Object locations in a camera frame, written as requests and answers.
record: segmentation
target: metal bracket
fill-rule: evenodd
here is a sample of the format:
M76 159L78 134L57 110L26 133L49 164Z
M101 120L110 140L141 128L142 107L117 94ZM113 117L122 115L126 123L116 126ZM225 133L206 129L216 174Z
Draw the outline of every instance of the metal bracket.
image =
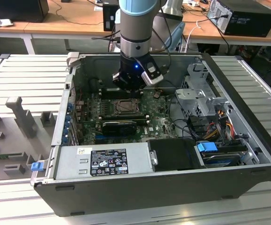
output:
M67 65L68 67L72 68L80 64L79 61L79 52L69 52L67 56Z

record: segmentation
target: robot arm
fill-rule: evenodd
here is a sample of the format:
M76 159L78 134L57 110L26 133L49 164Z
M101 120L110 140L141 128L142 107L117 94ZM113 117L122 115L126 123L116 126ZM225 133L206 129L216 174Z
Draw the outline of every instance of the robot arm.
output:
M163 79L168 70L158 67L150 56L153 19L166 0L119 0L121 8L120 69L113 83L127 91L137 91Z

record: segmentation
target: sticker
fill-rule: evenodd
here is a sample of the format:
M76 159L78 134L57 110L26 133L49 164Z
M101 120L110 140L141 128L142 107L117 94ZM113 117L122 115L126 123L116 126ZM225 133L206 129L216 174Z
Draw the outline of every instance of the sticker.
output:
M93 177L128 174L126 149L91 150L90 162L90 174Z
M78 148L77 154L78 155L84 155L84 154L90 154L90 151L92 151L93 148Z

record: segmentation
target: blue latch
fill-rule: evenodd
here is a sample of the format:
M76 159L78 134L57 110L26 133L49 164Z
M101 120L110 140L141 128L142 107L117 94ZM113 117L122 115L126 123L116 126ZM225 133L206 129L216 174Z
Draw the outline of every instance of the blue latch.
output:
M214 142L201 142L197 145L200 152L204 151L218 151L216 144Z
M44 162L36 162L31 164L31 171L43 171Z

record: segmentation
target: white cable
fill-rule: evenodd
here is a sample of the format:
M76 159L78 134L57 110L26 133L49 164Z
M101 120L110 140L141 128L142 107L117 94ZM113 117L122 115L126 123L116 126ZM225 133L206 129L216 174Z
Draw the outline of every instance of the white cable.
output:
M188 38L187 38L186 48L185 48L185 50L184 50L185 53L187 53L187 51L188 51L188 41L189 41L189 39L190 39L190 36L191 36L193 30L195 30L196 28L200 28L200 29L201 29L200 26L195 26L195 27L190 31L190 33L188 34Z
M212 17L212 18L209 18L208 20L211 20L211 19L218 19L218 17ZM200 28L201 29L201 26L198 25L198 22L201 22L201 20L197 20L196 21L196 26L190 31L190 33L188 34L188 38L187 38L187 43L186 43L186 48L184 50L185 53L187 53L188 51L188 41L190 40L190 36L192 34L192 32L196 29L196 28Z

